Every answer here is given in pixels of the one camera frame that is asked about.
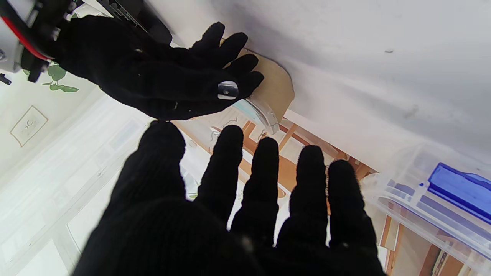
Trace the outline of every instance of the black knit glove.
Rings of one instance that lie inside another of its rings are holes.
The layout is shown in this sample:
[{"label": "black knit glove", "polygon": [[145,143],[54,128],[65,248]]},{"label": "black knit glove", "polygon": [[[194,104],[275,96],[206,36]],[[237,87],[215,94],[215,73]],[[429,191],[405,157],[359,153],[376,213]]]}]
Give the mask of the black knit glove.
[{"label": "black knit glove", "polygon": [[153,122],[125,162],[74,275],[384,275],[372,222],[346,161],[328,170],[326,246],[326,167],[317,146],[300,154],[290,217],[275,248],[279,155],[272,138],[258,143],[242,207],[228,232],[243,139],[239,127],[223,129],[198,196],[188,202],[179,167],[184,138],[172,123]]},{"label": "black knit glove", "polygon": [[[119,20],[86,16],[73,19],[60,34],[64,53],[56,62],[151,117],[190,119],[247,98],[264,79],[252,72],[258,62],[254,55],[235,60],[247,35],[233,34],[220,46],[224,30],[222,23],[215,23],[190,49],[172,48]],[[237,89],[227,86],[228,81]],[[224,93],[228,99],[218,97]]]}]

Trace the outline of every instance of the red stripe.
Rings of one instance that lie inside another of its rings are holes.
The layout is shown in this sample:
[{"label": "red stripe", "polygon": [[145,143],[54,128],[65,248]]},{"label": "red stripe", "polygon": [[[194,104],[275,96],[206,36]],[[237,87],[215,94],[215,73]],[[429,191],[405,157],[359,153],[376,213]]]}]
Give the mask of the red stripe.
[{"label": "red stripe", "polygon": [[15,34],[15,36],[17,36],[17,38],[19,39],[19,41],[22,43],[22,45],[24,45],[24,47],[29,51],[31,52],[31,54],[33,54],[35,57],[39,58],[39,59],[43,59],[43,60],[50,60],[50,58],[44,56],[43,54],[41,54],[40,52],[38,52],[28,41],[27,39],[21,34],[21,32],[19,32],[19,30],[17,30],[17,28],[15,27],[15,25],[12,23],[12,21],[10,21],[10,19],[8,18],[5,18],[5,17],[2,17],[2,20],[5,22],[5,24],[7,24],[7,26],[12,30],[12,32]]}]

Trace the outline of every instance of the plastic container lid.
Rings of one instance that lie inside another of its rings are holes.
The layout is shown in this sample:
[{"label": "plastic container lid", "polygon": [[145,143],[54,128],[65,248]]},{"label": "plastic container lid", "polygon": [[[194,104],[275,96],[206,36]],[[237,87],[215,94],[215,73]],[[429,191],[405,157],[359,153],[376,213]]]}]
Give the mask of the plastic container lid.
[{"label": "plastic container lid", "polygon": [[480,273],[491,274],[491,167],[448,148],[401,151],[365,200]]}]

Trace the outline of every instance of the white ceiling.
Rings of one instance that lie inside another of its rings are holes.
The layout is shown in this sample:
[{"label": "white ceiling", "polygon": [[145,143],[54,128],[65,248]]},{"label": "white ceiling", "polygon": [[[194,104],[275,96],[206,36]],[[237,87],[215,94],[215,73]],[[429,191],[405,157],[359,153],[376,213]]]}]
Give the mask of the white ceiling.
[{"label": "white ceiling", "polygon": [[149,2],[184,46],[247,33],[292,76],[287,115],[373,167],[423,139],[491,156],[491,1]]}]

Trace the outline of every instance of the green plant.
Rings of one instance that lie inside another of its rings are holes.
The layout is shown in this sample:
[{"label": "green plant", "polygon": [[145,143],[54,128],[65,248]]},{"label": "green plant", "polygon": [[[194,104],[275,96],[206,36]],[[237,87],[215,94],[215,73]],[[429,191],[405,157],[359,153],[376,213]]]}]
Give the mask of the green plant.
[{"label": "green plant", "polygon": [[[26,75],[29,75],[29,71],[22,69]],[[61,90],[63,92],[72,93],[77,92],[79,89],[72,86],[59,84],[58,81],[66,76],[66,70],[61,68],[56,62],[52,61],[48,67],[48,75],[52,81],[50,83],[43,83],[43,85],[49,85],[51,91]]]}]

